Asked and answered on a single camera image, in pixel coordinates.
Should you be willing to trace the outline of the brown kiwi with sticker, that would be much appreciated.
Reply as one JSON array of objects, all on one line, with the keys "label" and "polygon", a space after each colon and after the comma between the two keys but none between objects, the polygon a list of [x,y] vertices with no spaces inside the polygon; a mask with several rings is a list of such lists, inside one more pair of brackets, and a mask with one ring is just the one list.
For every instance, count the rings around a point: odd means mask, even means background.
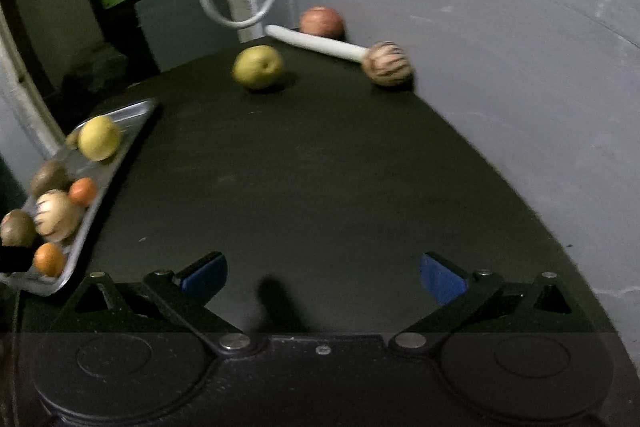
[{"label": "brown kiwi with sticker", "polygon": [[42,164],[30,181],[30,194],[34,199],[52,190],[66,191],[70,176],[61,161],[49,159]]}]

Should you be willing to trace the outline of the striped pepino melon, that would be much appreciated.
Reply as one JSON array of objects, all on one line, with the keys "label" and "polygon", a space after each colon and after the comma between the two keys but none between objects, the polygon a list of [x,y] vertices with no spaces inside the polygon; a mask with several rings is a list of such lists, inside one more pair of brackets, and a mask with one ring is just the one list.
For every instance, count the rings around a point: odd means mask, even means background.
[{"label": "striped pepino melon", "polygon": [[405,51],[390,41],[377,42],[367,49],[361,68],[373,83],[383,87],[396,86],[413,75]]}]

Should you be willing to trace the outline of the white foam tube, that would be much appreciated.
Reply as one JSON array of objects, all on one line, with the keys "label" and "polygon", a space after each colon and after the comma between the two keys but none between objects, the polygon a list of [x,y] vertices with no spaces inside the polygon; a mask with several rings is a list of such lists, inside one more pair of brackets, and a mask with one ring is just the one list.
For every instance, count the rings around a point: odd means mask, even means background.
[{"label": "white foam tube", "polygon": [[295,46],[299,49],[317,52],[355,63],[361,63],[367,54],[367,49],[363,46],[356,46],[356,44],[341,42],[326,37],[308,35],[278,25],[267,25],[265,27],[265,33],[267,36],[284,42],[289,46]]}]

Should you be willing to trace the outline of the small brown kiwi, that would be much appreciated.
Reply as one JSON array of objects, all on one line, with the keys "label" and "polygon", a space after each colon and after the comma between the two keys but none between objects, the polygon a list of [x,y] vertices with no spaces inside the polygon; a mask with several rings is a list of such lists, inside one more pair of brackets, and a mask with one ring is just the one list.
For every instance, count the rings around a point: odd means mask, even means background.
[{"label": "small brown kiwi", "polygon": [[70,132],[69,135],[66,136],[65,146],[69,150],[77,150],[78,149],[78,140],[79,140],[79,130],[75,129],[74,131]]}]

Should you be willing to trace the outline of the red apple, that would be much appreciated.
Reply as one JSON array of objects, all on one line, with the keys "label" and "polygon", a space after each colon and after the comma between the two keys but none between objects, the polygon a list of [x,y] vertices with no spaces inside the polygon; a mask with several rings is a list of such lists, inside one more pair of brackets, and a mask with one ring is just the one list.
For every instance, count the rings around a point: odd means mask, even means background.
[{"label": "red apple", "polygon": [[327,6],[313,6],[300,16],[299,30],[307,35],[341,39],[345,25],[341,14]]}]

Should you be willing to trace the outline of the grey cabinet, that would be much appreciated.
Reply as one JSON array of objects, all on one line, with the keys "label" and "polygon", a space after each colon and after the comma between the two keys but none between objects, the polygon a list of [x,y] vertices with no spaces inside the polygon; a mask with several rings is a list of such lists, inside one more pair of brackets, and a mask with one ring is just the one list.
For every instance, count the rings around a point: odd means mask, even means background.
[{"label": "grey cabinet", "polygon": [[136,12],[161,72],[239,43],[234,30],[205,14],[200,0],[140,0]]}]

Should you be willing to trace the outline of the steel tray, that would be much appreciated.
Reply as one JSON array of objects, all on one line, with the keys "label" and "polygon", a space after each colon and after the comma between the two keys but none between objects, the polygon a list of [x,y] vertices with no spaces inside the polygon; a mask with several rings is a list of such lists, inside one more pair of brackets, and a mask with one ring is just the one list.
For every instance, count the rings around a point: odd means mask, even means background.
[{"label": "steel tray", "polygon": [[32,195],[1,223],[1,283],[50,296],[74,274],[96,214],[156,102],[80,124],[32,177]]}]

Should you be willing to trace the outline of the orange mandarin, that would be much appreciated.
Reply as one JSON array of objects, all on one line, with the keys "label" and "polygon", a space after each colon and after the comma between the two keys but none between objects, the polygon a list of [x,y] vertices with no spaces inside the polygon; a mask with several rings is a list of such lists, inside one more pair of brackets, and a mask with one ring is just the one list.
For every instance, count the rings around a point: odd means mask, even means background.
[{"label": "orange mandarin", "polygon": [[82,208],[88,208],[96,199],[96,194],[98,194],[98,187],[88,176],[73,182],[68,190],[70,200]]},{"label": "orange mandarin", "polygon": [[55,243],[44,243],[35,252],[35,268],[46,277],[59,277],[65,268],[64,253]]}]

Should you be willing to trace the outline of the green-yellow pear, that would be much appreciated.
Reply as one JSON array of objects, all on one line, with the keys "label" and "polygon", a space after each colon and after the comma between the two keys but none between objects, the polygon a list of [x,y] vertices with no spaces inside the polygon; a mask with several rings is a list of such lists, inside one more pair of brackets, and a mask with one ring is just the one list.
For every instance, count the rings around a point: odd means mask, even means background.
[{"label": "green-yellow pear", "polygon": [[272,46],[251,46],[236,57],[231,76],[247,89],[262,89],[274,83],[284,72],[281,54]]}]

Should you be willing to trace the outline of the pale pepino melon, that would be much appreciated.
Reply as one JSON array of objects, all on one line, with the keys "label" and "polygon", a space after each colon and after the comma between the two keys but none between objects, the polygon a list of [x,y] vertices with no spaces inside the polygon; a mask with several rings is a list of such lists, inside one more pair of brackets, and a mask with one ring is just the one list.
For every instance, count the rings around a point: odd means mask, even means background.
[{"label": "pale pepino melon", "polygon": [[83,215],[84,210],[66,192],[47,191],[36,202],[36,231],[49,242],[65,242],[76,233]]}]

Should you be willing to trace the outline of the large yellow round fruit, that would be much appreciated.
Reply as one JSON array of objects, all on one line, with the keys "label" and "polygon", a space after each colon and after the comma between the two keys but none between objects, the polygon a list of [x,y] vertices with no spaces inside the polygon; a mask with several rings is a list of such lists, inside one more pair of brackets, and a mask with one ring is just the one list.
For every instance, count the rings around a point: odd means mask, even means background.
[{"label": "large yellow round fruit", "polygon": [[78,134],[80,153],[91,161],[112,157],[122,141],[122,132],[111,117],[96,116],[88,120]]}]

